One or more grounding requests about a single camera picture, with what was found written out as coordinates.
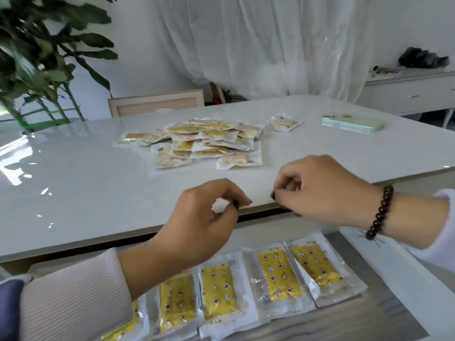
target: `white sleeve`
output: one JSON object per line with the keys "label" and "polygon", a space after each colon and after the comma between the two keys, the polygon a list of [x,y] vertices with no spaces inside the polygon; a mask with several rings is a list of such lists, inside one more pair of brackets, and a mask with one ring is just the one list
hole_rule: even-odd
{"label": "white sleeve", "polygon": [[20,297],[21,341],[92,341],[133,318],[115,249],[31,281]]}
{"label": "white sleeve", "polygon": [[424,261],[455,272],[455,190],[442,189],[435,197],[449,200],[450,212],[444,229],[429,248],[420,250],[409,247],[408,250]]}

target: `beaded bracelet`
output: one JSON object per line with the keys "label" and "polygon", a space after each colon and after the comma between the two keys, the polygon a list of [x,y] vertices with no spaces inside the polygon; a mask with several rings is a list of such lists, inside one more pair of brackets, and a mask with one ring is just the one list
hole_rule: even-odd
{"label": "beaded bracelet", "polygon": [[385,217],[389,212],[390,203],[392,202],[392,197],[394,194],[394,186],[386,185],[384,187],[384,194],[382,195],[381,206],[379,207],[379,212],[376,214],[376,219],[373,221],[370,229],[365,233],[365,237],[372,241],[376,235],[381,231],[384,224]]}

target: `left hand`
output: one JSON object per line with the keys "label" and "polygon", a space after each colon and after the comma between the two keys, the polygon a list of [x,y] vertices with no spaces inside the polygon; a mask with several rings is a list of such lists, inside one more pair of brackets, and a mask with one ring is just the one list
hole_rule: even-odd
{"label": "left hand", "polygon": [[[212,210],[218,198],[231,202],[219,214]],[[238,219],[234,201],[238,202],[237,207],[252,202],[228,179],[212,180],[185,190],[168,222],[152,241],[179,270],[200,264],[216,254],[231,236]]]}

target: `smartphone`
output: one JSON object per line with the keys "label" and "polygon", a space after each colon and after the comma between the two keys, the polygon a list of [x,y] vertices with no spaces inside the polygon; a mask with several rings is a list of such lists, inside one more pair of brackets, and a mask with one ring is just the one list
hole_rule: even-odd
{"label": "smartphone", "polygon": [[321,117],[324,126],[356,131],[358,133],[372,133],[384,128],[383,120],[375,120],[368,117],[354,116],[349,114],[333,113]]}

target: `sheer curtain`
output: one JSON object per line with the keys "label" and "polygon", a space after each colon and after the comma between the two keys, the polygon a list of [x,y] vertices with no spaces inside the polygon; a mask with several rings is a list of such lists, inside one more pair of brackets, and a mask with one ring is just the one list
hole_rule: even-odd
{"label": "sheer curtain", "polygon": [[354,102],[373,56],[371,0],[155,0],[171,62],[248,99]]}

